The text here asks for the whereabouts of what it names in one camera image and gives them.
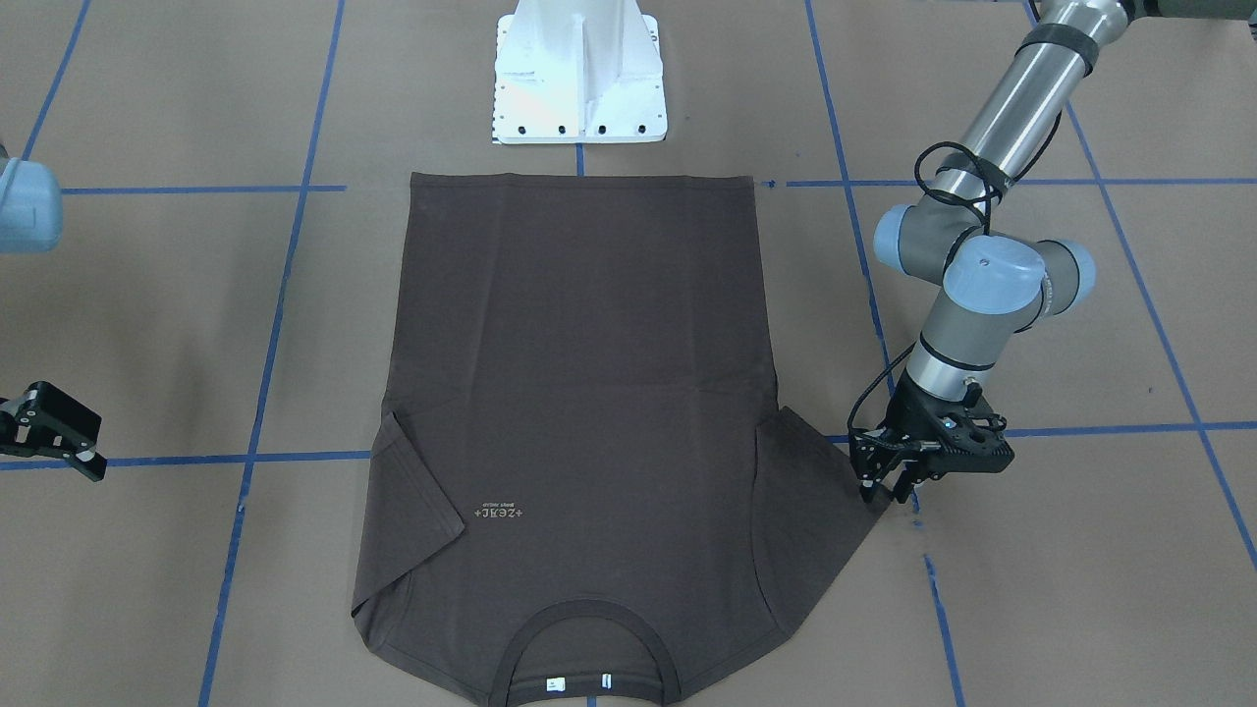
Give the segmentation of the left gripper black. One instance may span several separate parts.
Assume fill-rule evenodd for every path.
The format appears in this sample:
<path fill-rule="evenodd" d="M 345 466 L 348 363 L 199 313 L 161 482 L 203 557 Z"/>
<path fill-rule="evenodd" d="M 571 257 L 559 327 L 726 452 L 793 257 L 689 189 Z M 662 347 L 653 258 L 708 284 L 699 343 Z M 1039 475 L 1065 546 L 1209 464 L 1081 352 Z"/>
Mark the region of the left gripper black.
<path fill-rule="evenodd" d="M 992 411 L 978 384 L 962 400 L 944 400 L 903 379 L 877 426 L 848 429 L 860 497 L 872 503 L 892 470 L 900 470 L 892 487 L 897 503 L 921 483 L 952 473 L 1001 473 L 1014 460 L 1006 428 L 1006 416 Z"/>

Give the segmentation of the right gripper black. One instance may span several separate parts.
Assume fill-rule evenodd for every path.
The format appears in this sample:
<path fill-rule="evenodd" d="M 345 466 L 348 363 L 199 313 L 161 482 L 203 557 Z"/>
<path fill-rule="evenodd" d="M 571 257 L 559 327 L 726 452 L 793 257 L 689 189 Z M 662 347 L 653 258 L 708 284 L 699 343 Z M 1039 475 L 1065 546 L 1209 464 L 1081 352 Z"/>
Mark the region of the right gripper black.
<path fill-rule="evenodd" d="M 91 482 L 104 479 L 108 458 L 97 452 L 102 416 L 48 381 L 36 381 L 4 399 L 4 454 L 67 460 Z"/>

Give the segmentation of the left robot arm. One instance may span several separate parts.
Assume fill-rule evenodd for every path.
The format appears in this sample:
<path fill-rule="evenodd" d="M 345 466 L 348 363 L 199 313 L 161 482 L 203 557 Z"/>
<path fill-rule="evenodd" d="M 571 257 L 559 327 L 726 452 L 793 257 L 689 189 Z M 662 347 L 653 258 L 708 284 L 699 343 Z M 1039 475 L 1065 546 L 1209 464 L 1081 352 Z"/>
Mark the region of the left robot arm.
<path fill-rule="evenodd" d="M 848 460 L 866 503 L 903 503 L 928 481 L 1001 473 L 1013 460 L 987 382 L 1011 337 L 1081 304 L 1097 268 L 1077 242 L 997 230 L 994 211 L 1055 138 L 1100 52 L 1138 18 L 1139 1 L 1042 3 L 962 138 L 918 157 L 918 203 L 880 219 L 877 260 L 938 294 L 915 342 L 892 361 L 903 375 L 882 420 L 848 421 Z"/>

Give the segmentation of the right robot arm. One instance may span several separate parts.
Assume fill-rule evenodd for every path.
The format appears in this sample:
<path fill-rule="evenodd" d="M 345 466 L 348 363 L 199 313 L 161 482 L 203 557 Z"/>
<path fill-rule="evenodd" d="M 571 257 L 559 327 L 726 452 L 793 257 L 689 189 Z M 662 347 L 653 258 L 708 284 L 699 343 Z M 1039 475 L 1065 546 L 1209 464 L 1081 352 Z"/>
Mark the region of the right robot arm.
<path fill-rule="evenodd" d="M 60 185 L 43 164 L 1 148 L 1 245 L 4 253 L 47 253 L 60 242 Z M 104 479 L 108 458 L 97 452 L 99 413 L 48 381 L 31 382 L 18 398 L 3 399 L 1 452 L 31 460 L 67 462 L 91 482 Z"/>

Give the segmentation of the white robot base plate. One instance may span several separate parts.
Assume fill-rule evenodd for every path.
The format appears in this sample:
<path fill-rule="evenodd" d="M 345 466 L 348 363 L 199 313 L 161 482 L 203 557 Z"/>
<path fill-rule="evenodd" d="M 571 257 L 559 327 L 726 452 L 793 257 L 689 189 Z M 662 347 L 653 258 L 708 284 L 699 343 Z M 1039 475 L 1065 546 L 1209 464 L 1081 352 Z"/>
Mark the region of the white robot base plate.
<path fill-rule="evenodd" d="M 666 138 L 660 26 L 637 1 L 520 1 L 495 39 L 495 143 Z"/>

